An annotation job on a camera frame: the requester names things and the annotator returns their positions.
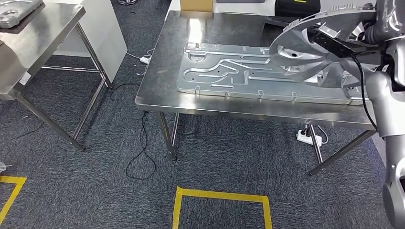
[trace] gray carpet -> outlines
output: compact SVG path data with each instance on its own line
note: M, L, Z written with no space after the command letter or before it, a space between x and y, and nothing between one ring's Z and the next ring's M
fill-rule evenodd
M113 6L129 52L143 55L154 47L168 0L141 0ZM53 57L49 64L88 67L80 58ZM114 85L140 83L143 66L126 57ZM72 133L99 76L40 71L24 94ZM178 160L167 159L154 112L148 114L147 153L156 161L148 180L125 175L128 162L142 148L143 112L134 104L137 86L103 89L79 141L78 152L16 101L0 102L0 161L9 176L27 177L1 229L162 229L171 228L176 186L266 195L275 229L390 229L381 199L384 165L371 140L315 177L311 146L295 140L302 125L181 115ZM168 115L172 124L173 114ZM360 130L325 127L330 142L325 157ZM132 176L152 172L142 155L129 167ZM0 184L4 203L12 187ZM264 228L259 204L184 197L181 229Z

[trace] yellow floor marking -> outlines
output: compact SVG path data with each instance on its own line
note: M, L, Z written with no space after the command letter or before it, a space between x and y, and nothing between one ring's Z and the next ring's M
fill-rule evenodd
M15 184L15 188L11 193L11 196L7 200L6 204L4 204L3 209L0 211L0 225L6 217L7 212L9 211L11 205L13 204L14 200L16 199L17 195L19 194L22 185L25 183L26 177L7 177L7 176L0 176L0 182L2 183L9 183Z
M270 204L268 201L268 197L266 197L266 196L229 193L229 192L203 191L203 190L196 190L196 189L185 189L185 188L181 188L181 187L177 187L177 189L176 189L176 198L174 200L172 229L179 228L181 199L183 196L228 199L228 200L239 200L239 201L262 203L264 220L265 220L265 229L272 229L271 216L270 216Z

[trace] table top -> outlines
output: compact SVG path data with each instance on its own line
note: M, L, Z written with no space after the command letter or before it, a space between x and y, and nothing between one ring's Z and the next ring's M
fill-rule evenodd
M0 95L9 93L25 72L35 75L85 13L81 5L60 3L36 10L19 33L0 32Z
M195 34L190 35L190 19L200 22L201 43L269 47L282 32L280 27L265 26L264 16L170 11L135 99L140 109L373 130L362 106L178 92L177 76L184 47L189 39L196 39ZM369 111L373 116L371 104Z

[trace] black wire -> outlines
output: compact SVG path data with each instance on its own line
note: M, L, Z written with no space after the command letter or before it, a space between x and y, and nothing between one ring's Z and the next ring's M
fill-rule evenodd
M125 169L125 174L127 175L127 177L129 177L129 178L132 178L132 179L136 179L136 180L147 180L147 179L149 179L153 174L155 174L155 171L156 171L156 163L155 163L155 161L146 153L146 148L148 147L148 133L146 132L146 129L145 129L145 124L146 124L146 122L148 121L148 117L147 117L147 114L148 113L148 111L144 111L143 112L143 116L142 116L142 119L141 119L141 121L142 121L142 128L141 128L141 131L140 131L140 133L139 133L139 142L142 142L142 134L145 136L145 145L142 147L142 150L134 157L134 158L132 158L132 160L130 160L130 162L128 163L128 165L127 165L127 168ZM136 160L141 154L144 154L147 158L149 158L149 160L153 163L153 171L152 171L152 173L149 175L149 176L147 176L147 177L133 177L133 176L131 176L131 175L129 175L128 174L128 168L129 168L129 166L132 164L132 162L134 161L134 160Z
M357 57L354 54L351 55L351 58L353 59L353 61L356 63L357 67L360 70L360 78L361 78L360 83L362 84L362 100L363 100L364 111L366 112L366 115L367 115L368 119L370 120L371 125L373 125L373 127L375 128L376 131L378 131L377 125L374 123L373 119L371 118L371 115L368 112L367 105L366 105L366 99L365 99L365 93L364 93L364 72L363 72L362 65L360 64L359 60L357 59Z
M116 87L116 88L114 88L114 89L112 90L112 92L111 92L111 94L110 94L110 100L111 100L111 101L115 102L115 100L113 100L113 99L111 98L112 95L113 95L113 93L114 93L118 88L120 88L120 87L122 87L122 86L125 86L125 85L138 85L138 86L140 86L139 83L124 83L124 84L121 84L120 86L118 86L118 87Z
M41 129L44 124L45 124L45 122L42 122L42 124L41 124L38 128L36 128L35 130L32 130L32 131L30 131L30 132L28 132L28 133L25 133L25 134L23 134L23 135L20 135L20 136L17 136L17 137L15 137L15 138L12 138L11 140L14 140L14 139L17 139L17 138L20 138L20 137L24 137L24 136L26 136L26 135L30 135L30 134L34 133L35 131L38 131L39 129Z
M125 86L125 85L137 85L137 86L140 86L140 84L138 84L138 83L124 83L124 84L121 84L120 86L114 88L114 90L113 90L113 91L111 92L111 94L110 94L110 100L111 100L112 102L115 102L115 101L111 98L111 96L113 95L113 93L114 93L118 88L120 88L120 87L122 87L122 86ZM141 130L140 130L140 132L139 132L139 142L142 143L142 137L144 136L144 138L145 138L145 144L144 144L144 146L142 147L142 150L141 150L135 157L133 157L133 158L128 162L127 168L125 169L125 175L127 175L127 177L129 177L129 178L131 178L131 179L147 180L147 179L151 178L151 177L153 176L153 174L155 174L155 171L156 171L156 162L146 153L146 149L147 149L148 144L149 144L149 143L148 143L148 133L146 132L146 128L145 128L146 122L148 121L147 113L148 113L148 111L144 111L144 112L143 112L143 116L142 116L142 118L141 118L142 128L141 128ZM152 171L152 173L151 173L149 176L147 176L147 177L134 177L134 176L131 176L131 175L128 173L128 168L129 168L129 166L131 166L132 162L135 161L135 160L136 160L139 156L141 156L142 154L144 154L144 155L153 163L153 171Z

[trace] circular metal fan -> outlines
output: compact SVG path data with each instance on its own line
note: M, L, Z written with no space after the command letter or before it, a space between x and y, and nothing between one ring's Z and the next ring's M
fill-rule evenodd
M351 58L339 58L311 41L309 28L322 27L326 33L350 42L362 29L362 22L375 17L375 10L347 5L335 7L289 24L270 46L271 61L284 69L284 76L318 87L360 86L360 71ZM379 55L358 57L365 77L379 65Z

